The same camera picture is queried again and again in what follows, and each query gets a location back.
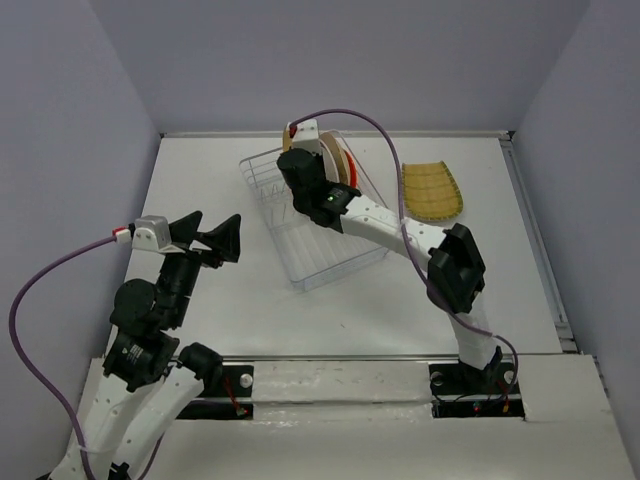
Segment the cream plate with leaf pattern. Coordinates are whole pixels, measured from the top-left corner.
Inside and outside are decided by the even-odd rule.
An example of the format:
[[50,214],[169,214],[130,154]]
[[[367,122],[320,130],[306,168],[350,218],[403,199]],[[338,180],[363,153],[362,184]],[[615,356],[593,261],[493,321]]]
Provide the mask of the cream plate with leaf pattern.
[[330,154],[337,172],[337,181],[349,186],[354,186],[353,167],[346,150],[341,146],[336,137],[330,132],[320,135],[320,140],[325,146],[325,150]]

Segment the orange round plate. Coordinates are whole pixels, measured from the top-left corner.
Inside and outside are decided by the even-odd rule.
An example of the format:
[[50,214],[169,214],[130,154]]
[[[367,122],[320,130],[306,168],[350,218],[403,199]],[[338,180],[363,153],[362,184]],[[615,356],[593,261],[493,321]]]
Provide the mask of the orange round plate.
[[348,152],[344,152],[345,157],[347,159],[347,165],[349,169],[349,185],[352,188],[356,188],[358,185],[358,176],[357,176],[357,167],[352,155]]

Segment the white wire dish rack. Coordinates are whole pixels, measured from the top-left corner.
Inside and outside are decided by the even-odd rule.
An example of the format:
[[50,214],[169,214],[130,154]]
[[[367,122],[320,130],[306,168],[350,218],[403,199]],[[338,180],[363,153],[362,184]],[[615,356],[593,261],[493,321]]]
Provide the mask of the white wire dish rack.
[[239,169],[292,287],[310,291],[383,260],[386,248],[321,228],[294,209],[276,166],[280,153],[277,147],[246,157]]

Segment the plain yellow round plate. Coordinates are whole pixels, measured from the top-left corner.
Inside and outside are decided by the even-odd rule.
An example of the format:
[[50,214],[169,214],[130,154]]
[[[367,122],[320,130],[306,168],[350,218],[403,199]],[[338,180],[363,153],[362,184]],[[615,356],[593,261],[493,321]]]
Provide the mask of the plain yellow round plate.
[[292,148],[293,138],[296,134],[297,126],[288,125],[282,132],[282,152],[287,152]]

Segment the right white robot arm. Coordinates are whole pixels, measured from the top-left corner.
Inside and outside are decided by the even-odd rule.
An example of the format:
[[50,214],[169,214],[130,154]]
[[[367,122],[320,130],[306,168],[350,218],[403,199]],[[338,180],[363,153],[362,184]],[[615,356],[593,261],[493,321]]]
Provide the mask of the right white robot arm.
[[277,159],[295,210],[320,227],[371,241],[410,260],[426,281],[428,298],[450,319],[460,379],[482,392],[497,378],[502,351],[489,331],[481,292],[486,266],[471,231],[399,218],[348,185],[327,179],[320,155],[294,148]]

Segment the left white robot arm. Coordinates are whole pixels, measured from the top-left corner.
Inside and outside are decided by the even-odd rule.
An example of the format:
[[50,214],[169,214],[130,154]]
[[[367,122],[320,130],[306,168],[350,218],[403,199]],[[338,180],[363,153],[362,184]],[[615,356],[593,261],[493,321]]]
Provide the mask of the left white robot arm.
[[217,269],[240,257],[241,217],[208,232],[194,211],[173,222],[148,215],[113,230],[110,242],[159,254],[155,281],[134,278],[116,291],[109,321],[116,336],[84,420],[51,479],[131,479],[178,414],[221,383],[222,357],[193,343],[180,347],[180,328],[201,268]]

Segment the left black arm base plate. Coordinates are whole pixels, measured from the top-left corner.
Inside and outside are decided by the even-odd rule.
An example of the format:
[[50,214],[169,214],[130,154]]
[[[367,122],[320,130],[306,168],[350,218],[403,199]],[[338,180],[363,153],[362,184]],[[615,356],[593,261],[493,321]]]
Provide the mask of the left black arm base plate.
[[253,364],[225,364],[221,379],[208,386],[177,416],[178,420],[252,420]]

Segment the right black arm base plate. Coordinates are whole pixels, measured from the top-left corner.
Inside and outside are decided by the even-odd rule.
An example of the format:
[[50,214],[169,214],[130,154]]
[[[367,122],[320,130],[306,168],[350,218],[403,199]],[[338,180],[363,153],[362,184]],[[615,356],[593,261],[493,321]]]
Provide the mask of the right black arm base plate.
[[473,380],[459,363],[429,366],[432,415],[435,419],[525,418],[519,384],[513,387],[514,365],[503,362],[488,383]]

